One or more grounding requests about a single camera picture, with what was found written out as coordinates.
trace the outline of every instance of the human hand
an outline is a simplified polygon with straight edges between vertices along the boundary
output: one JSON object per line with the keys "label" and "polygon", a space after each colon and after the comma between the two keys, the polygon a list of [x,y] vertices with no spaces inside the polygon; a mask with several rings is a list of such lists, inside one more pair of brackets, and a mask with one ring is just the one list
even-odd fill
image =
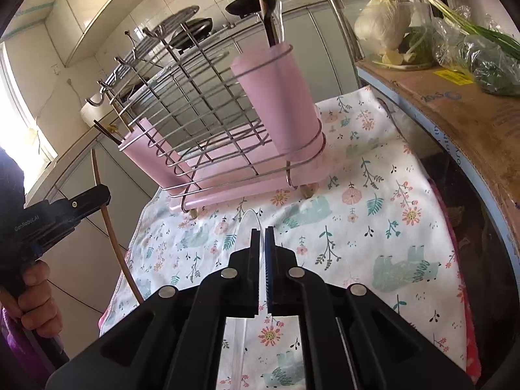
{"label": "human hand", "polygon": [[12,319],[21,318],[28,330],[37,330],[41,337],[55,337],[63,329],[61,312],[52,297],[49,266],[37,261],[23,273],[27,285],[25,292],[16,300],[4,288],[0,288],[0,303]]}

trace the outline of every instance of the pink cylindrical utensil holder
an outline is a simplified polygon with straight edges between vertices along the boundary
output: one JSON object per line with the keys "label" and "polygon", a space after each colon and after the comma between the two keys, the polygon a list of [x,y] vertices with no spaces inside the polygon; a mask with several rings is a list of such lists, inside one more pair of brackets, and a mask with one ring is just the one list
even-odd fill
{"label": "pink cylindrical utensil holder", "polygon": [[[163,137],[152,127],[152,124],[146,119],[142,118],[139,121],[139,124],[144,128],[144,130],[149,130],[148,135],[154,140],[154,142],[161,143]],[[131,141],[134,138],[137,138],[139,135],[142,135],[135,142],[132,142],[128,147],[126,147],[123,152],[130,158],[142,171],[144,171],[147,175],[149,175],[160,187],[162,188],[170,188],[172,186],[183,185],[185,183],[191,182],[191,179],[188,175],[180,175],[182,172],[188,172],[190,167],[185,162],[180,162],[178,166],[168,167],[166,163],[171,165],[171,161],[168,161],[168,158],[163,155],[162,157],[158,157],[158,154],[161,154],[159,151],[159,147],[156,145],[152,145],[150,138],[146,135],[143,135],[143,131],[136,126],[136,128],[132,131],[132,133],[128,134],[125,137],[125,140],[119,146],[121,149],[125,143]],[[172,150],[172,147],[168,144],[168,142],[164,141],[161,144],[161,148],[165,152],[169,152]],[[172,151],[169,154],[169,157],[173,161],[179,161],[180,156],[175,151]],[[182,191],[186,189],[185,186],[181,186],[175,189],[171,189],[168,191],[171,195],[178,195]]]}
{"label": "pink cylindrical utensil holder", "polygon": [[279,154],[287,154],[287,161],[296,162],[319,152],[323,136],[320,134],[313,141],[320,129],[319,119],[289,44],[244,52],[233,60],[231,70],[238,76]]}

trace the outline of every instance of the metal wire rack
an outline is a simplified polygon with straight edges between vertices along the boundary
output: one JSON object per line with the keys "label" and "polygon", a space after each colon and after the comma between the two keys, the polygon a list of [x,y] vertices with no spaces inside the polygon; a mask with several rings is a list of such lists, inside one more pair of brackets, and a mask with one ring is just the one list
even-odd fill
{"label": "metal wire rack", "polygon": [[[291,172],[323,157],[326,138],[321,123],[316,136],[298,148],[306,148],[323,136],[319,152],[291,163],[288,153],[276,151],[238,82],[240,76],[286,56],[292,47],[235,76],[229,67],[229,51],[208,50],[215,40],[210,36],[198,43],[196,31],[188,26],[187,21],[198,10],[198,6],[187,7],[153,30],[145,28],[143,40],[137,44],[132,40],[132,51],[124,58],[117,57],[119,65],[113,73],[98,82],[101,102],[87,101],[101,105],[104,98],[110,99],[128,132],[119,149],[170,193],[175,200],[172,209],[180,207],[194,217],[198,206],[239,198],[241,192],[259,193],[248,186],[280,174],[285,186],[296,189],[300,185],[309,198],[312,191],[307,182],[301,179],[295,183]],[[192,43],[181,56],[171,46],[179,38]],[[160,167],[168,168],[172,183],[157,180],[132,157],[133,146],[142,140],[147,140],[149,155],[154,152]]]}

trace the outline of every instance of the yellow sticker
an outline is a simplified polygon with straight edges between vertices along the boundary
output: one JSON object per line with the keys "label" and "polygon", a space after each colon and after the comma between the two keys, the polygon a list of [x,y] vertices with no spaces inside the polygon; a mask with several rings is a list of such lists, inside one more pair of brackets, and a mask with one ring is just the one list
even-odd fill
{"label": "yellow sticker", "polygon": [[459,71],[454,72],[451,70],[437,70],[433,73],[443,77],[446,80],[449,80],[450,82],[453,82],[456,85],[469,85],[473,83],[471,77]]}

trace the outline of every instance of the floral tablecloth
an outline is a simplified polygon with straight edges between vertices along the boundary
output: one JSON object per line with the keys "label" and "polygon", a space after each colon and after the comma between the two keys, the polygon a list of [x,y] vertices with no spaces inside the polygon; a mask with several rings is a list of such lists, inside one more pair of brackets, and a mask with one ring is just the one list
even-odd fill
{"label": "floral tablecloth", "polygon": [[[141,293],[146,298],[166,284],[198,285],[225,267],[231,252],[249,246],[251,228],[274,226],[277,244],[295,250],[299,265],[333,285],[365,284],[466,369],[474,359],[466,358],[464,286],[420,162],[369,87],[317,105],[334,169],[314,185],[314,196],[305,200],[300,191],[280,189],[206,206],[192,220],[170,213],[168,194],[159,191],[143,210],[127,254]],[[265,284],[260,298],[259,315],[246,323],[241,383],[232,382],[235,320],[228,319],[219,390],[305,388],[298,319],[267,313]],[[135,307],[120,278],[101,332]]]}

